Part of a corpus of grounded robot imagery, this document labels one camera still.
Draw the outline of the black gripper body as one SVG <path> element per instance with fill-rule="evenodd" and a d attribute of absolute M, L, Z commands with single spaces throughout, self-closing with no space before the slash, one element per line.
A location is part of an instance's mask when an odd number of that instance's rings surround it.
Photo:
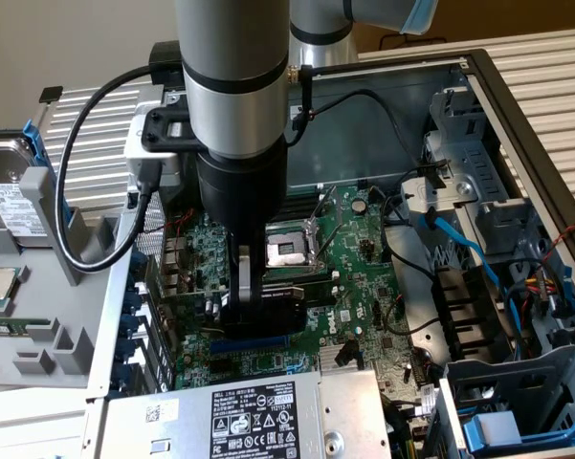
<path fill-rule="evenodd" d="M 282 206 L 286 195 L 288 148 L 278 139 L 262 154 L 230 160 L 196 155 L 202 204 L 236 239 L 252 239 Z"/>

